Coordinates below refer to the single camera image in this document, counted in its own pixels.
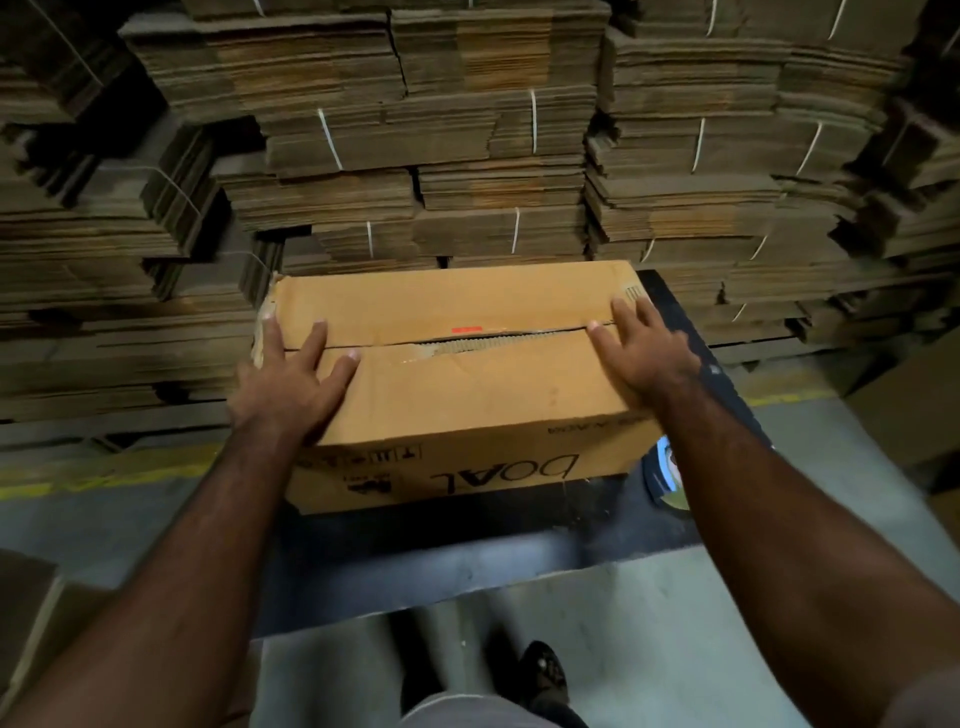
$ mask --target white strap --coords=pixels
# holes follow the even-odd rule
[[[650,253],[654,251],[655,245],[657,245],[656,237],[650,241],[650,246],[647,248],[646,253],[643,254],[643,259],[640,261],[640,265],[643,265],[645,262],[647,262],[647,258],[650,257]]]
[[[510,249],[510,255],[516,253],[516,239],[520,235],[520,208],[514,207],[516,210],[516,222],[514,222],[514,246]]]
[[[950,40],[947,41],[947,45],[944,46],[944,50],[940,52],[941,58],[953,50],[953,46],[956,45],[958,39],[960,39],[960,26],[958,26],[956,32],[950,36]]]
[[[810,156],[813,154],[813,150],[816,148],[817,142],[820,140],[820,134],[822,134],[823,131],[824,122],[818,121],[817,133],[813,135],[813,141],[810,142],[810,148],[806,150],[806,157],[804,157],[804,161],[800,163],[800,168],[797,170],[797,174],[795,174],[794,177],[799,177],[801,172],[803,172],[804,167],[806,167],[806,163],[810,161]]]
[[[530,105],[534,113],[534,154],[537,153],[537,92],[530,89]]]
[[[713,35],[713,29],[716,27],[716,24],[717,24],[717,3],[718,2],[720,2],[720,0],[713,0],[713,8],[710,11],[710,27],[707,28],[707,37],[710,37]]]
[[[880,166],[885,167],[887,162],[890,161],[890,157],[894,155],[894,152],[897,151],[897,147],[900,146],[900,143],[903,141],[903,136],[906,134],[906,128],[910,126],[910,120],[903,116],[903,126],[900,127],[900,131],[897,132],[897,138],[894,139],[894,143],[890,145],[890,149],[887,150],[886,156],[883,158],[883,162],[880,163]]]
[[[337,169],[343,172],[344,165],[340,163],[340,155],[337,154],[337,148],[333,146],[333,137],[330,136],[330,128],[326,125],[326,116],[324,116],[324,110],[317,109],[317,114],[320,116],[320,123],[324,125],[324,134],[326,134],[326,143],[329,145],[330,151],[333,153],[333,160],[337,162]]]
[[[230,257],[231,255],[248,255],[250,258],[255,260],[263,270],[265,270],[271,276],[274,274],[265,262],[263,262],[253,251],[226,251],[225,253],[218,253],[217,255],[223,255],[224,257]]]
[[[693,169],[690,170],[692,175],[697,171],[697,166],[700,164],[700,153],[704,149],[704,132],[707,130],[707,118],[705,116],[700,119],[700,136],[697,137],[697,154],[693,158]]]
[[[128,164],[109,165],[109,164],[101,163],[100,166],[97,167],[97,169],[102,169],[106,172],[126,172],[127,170],[130,170],[133,172],[135,172],[136,170],[144,170],[147,172],[157,172],[164,180],[168,181],[170,184],[173,185],[173,188],[180,193],[180,196],[186,201],[186,203],[191,207],[193,207],[194,212],[196,212],[201,217],[204,216],[204,214],[200,212],[200,208],[193,204],[193,200],[190,199],[190,195],[184,192],[180,188],[180,186],[170,178],[170,175],[168,175],[159,167],[150,167],[146,165],[141,166],[141,165],[132,165],[132,164],[131,165],[128,165]]]
[[[827,36],[827,40],[833,40],[833,37],[837,35],[837,28],[840,27],[840,18],[843,17],[843,11],[847,7],[847,0],[840,0],[840,7],[837,8],[837,16],[833,18],[833,27],[830,29],[830,35]]]
[[[754,251],[754,254],[750,256],[750,260],[756,260],[756,257],[760,255],[760,251],[763,250],[763,246],[767,244],[768,237],[770,237],[770,235],[763,236],[763,239],[760,241],[760,244],[756,246],[756,250]]]
[[[55,31],[57,31],[57,35],[60,36],[60,38],[63,40],[64,43],[66,43],[67,48],[69,48],[71,51],[73,51],[73,55],[77,57],[77,61],[80,62],[80,65],[83,66],[83,67],[86,69],[86,72],[87,72],[88,74],[90,74],[90,77],[91,77],[94,81],[97,82],[97,85],[98,85],[100,88],[103,88],[103,87],[104,87],[104,82],[101,81],[101,80],[100,80],[100,77],[99,77],[96,73],[93,72],[93,69],[90,68],[90,66],[87,64],[86,59],[85,59],[83,56],[80,55],[80,51],[78,51],[77,48],[76,48],[76,46],[74,46],[74,44],[70,42],[70,38],[68,38],[66,35],[64,35],[64,34],[63,34],[63,31],[62,31],[60,28],[57,27],[57,23],[55,23],[55,22],[50,18],[50,15],[48,15],[48,14],[43,10],[43,8],[42,8],[40,5],[38,5],[37,3],[35,3],[34,0],[27,0],[27,2],[29,2],[29,3],[34,7],[34,10],[36,10],[37,12],[39,12],[39,13],[43,16],[43,19],[46,20],[46,21],[50,24],[50,27],[51,27],[51,28],[53,28]]]

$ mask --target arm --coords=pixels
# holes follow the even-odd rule
[[[5,728],[209,726],[247,651],[257,582],[297,450],[325,425],[356,370],[316,376],[326,326],[284,358],[264,323],[264,365],[241,365],[233,432],[139,571],[14,708]]]
[[[960,607],[768,449],[701,385],[647,301],[613,303],[605,366],[650,403],[704,544],[780,685],[816,726],[874,726],[918,678],[960,665]]]

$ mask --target stack of flattened cardboard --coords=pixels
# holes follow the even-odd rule
[[[960,6],[931,0],[921,29],[910,47],[916,65],[907,86],[888,104],[889,119],[857,161],[857,171],[872,188],[864,187],[867,204],[855,227],[844,229],[844,243],[856,255],[891,258],[911,274],[956,276],[960,271]],[[925,331],[941,329],[954,317],[956,302],[927,295],[909,310],[874,318],[873,330],[884,322],[904,325],[906,313]],[[884,301],[901,300],[887,296]],[[867,324],[848,321],[835,335],[862,330]],[[820,327],[834,335],[830,327]]]
[[[76,121],[135,65],[60,0],[11,0],[0,7],[0,119]]]
[[[592,85],[597,38],[610,17],[599,0],[552,8],[391,13],[411,95]]]
[[[4,129],[3,309],[143,302],[143,257],[190,257],[214,207],[212,141],[164,113],[125,158],[60,149],[57,130]]]
[[[326,239],[316,233],[287,238],[282,247],[277,248],[282,251],[282,260],[278,262],[277,269],[286,276],[418,271],[440,267],[436,257],[424,255],[390,259],[359,255],[355,259],[335,260],[327,251]]]
[[[184,0],[183,6],[197,20],[223,17],[264,17],[297,15],[304,12],[369,12],[371,10],[446,10],[464,7],[485,8],[563,8],[577,7],[584,0]]]
[[[265,127],[405,94],[384,13],[196,22],[163,9],[135,15],[120,35],[193,124],[252,114]]]
[[[217,159],[210,176],[250,231],[409,220],[414,213],[413,179],[405,169],[279,180],[267,172],[264,154],[254,152]]]
[[[960,243],[960,184],[940,182],[915,190],[875,191],[857,215],[871,252],[912,255]]]
[[[569,155],[583,149],[596,87],[410,96],[261,120],[267,168],[282,178],[384,167]]]
[[[643,0],[618,18],[637,35],[771,38],[895,58],[916,34],[925,0]],[[642,10],[642,20],[638,10]]]
[[[903,189],[960,179],[960,135],[956,128],[898,98],[890,121],[864,151],[884,177]]]
[[[233,367],[252,345],[256,294],[262,300],[267,286],[244,288],[252,266],[249,235],[230,222],[222,237],[222,254],[210,262],[155,262],[149,266],[153,279],[137,266],[136,288],[125,298],[112,298],[115,288],[98,291],[96,280],[82,280],[89,289],[71,293],[64,286],[64,300],[37,303],[35,323],[53,316],[53,324],[0,344],[0,419],[77,417],[225,397]],[[136,265],[132,258],[96,263],[104,260]],[[64,268],[79,279],[92,262]],[[24,305],[18,302],[16,310]]]
[[[628,7],[605,34],[588,138],[592,256],[725,308],[702,317],[713,346],[792,336],[798,302],[928,276],[852,261],[838,232],[864,205],[846,166],[882,128],[922,4]],[[748,313],[768,303],[792,308]]]
[[[168,111],[127,157],[68,155],[54,168],[33,164],[31,147],[42,158],[42,145],[43,134],[29,130],[12,140],[4,187],[27,189],[0,203],[0,238],[16,243],[7,255],[190,255],[217,192],[203,130]]]
[[[584,155],[425,164],[417,177],[428,210],[576,205]]]
[[[318,14],[368,9],[348,3],[256,16],[198,0],[192,18],[143,13],[121,35],[186,118],[255,118],[265,151],[221,157],[212,177],[241,223],[268,233],[253,256],[267,270],[583,259],[584,136],[609,6],[386,5],[389,29],[386,13]],[[310,234],[289,230],[301,226]]]
[[[424,211],[414,240],[424,255],[577,255],[585,224],[582,205]]]

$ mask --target concrete floor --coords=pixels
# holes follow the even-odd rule
[[[759,408],[778,450],[960,599],[960,552],[840,400]],[[194,482],[0,502],[0,546],[113,586]],[[471,595],[423,610],[448,687],[488,692],[491,614],[561,657],[572,704],[604,726],[802,726],[701,548]],[[389,726],[400,671],[382,617],[267,642],[254,728]]]

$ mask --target hand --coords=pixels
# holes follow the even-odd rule
[[[326,322],[318,322],[300,350],[287,358],[276,317],[264,318],[263,367],[242,362],[237,367],[240,389],[227,402],[233,427],[260,423],[282,437],[295,438],[297,444],[319,437],[340,406],[360,361],[360,352],[354,349],[319,381],[317,364],[325,346]]]
[[[595,321],[587,333],[600,361],[641,396],[700,373],[700,357],[690,350],[686,334],[668,330],[649,299],[638,298],[636,312],[623,299],[613,299],[611,308],[620,341]]]

